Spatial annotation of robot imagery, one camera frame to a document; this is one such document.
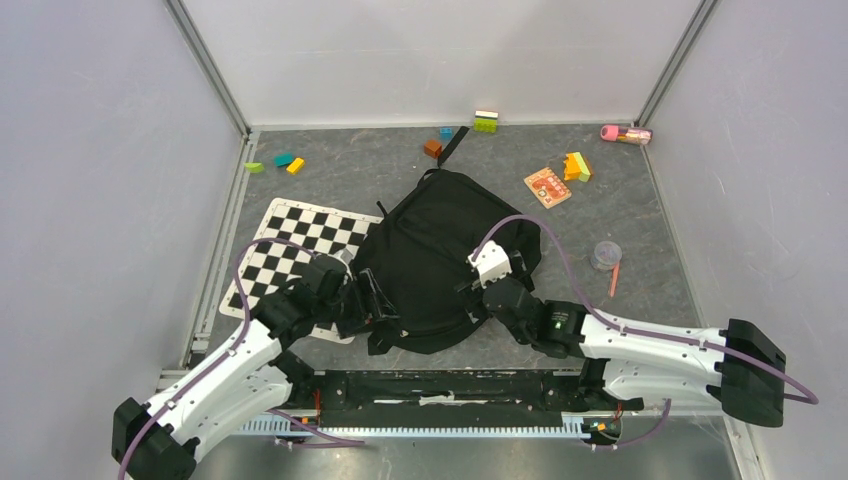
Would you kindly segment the black student backpack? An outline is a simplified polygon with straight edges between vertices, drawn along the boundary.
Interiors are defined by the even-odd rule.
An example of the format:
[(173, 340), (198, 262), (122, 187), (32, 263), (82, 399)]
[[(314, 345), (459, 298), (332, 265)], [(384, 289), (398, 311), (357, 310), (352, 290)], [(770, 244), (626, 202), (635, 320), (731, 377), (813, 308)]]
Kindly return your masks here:
[(531, 274), (541, 261), (540, 228), (520, 219), (519, 210), (465, 174), (438, 165), (366, 236), (351, 268), (371, 270), (399, 314), (396, 348), (432, 354), (468, 338), (472, 325), (454, 287), (478, 280), (467, 257), (492, 240), (519, 254), (518, 278), (533, 286)]

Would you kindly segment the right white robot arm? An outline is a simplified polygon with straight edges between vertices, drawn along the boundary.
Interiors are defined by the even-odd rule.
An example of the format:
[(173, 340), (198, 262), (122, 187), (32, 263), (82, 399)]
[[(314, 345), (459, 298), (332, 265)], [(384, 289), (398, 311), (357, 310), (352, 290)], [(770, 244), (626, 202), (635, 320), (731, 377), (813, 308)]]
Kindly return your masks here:
[(541, 301), (511, 277), (455, 288), (471, 307), (506, 326), (517, 343), (551, 358), (583, 359), (577, 382), (591, 408), (609, 402), (670, 399), (680, 406), (718, 404), (761, 427), (784, 423), (783, 351), (755, 324), (725, 328), (652, 325), (567, 301)]

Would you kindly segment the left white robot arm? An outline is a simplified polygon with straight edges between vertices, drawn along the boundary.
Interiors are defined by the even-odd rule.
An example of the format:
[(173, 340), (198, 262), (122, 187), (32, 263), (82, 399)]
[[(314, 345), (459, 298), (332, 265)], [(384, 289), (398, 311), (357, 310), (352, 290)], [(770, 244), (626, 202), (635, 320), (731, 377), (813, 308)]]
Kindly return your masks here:
[(121, 479), (187, 479), (203, 457), (245, 423), (284, 405), (317, 408), (322, 376), (291, 352), (318, 326), (358, 333), (396, 312), (370, 270), (351, 272), (317, 254), (301, 274), (264, 295), (230, 340), (145, 402), (113, 417), (112, 455)]

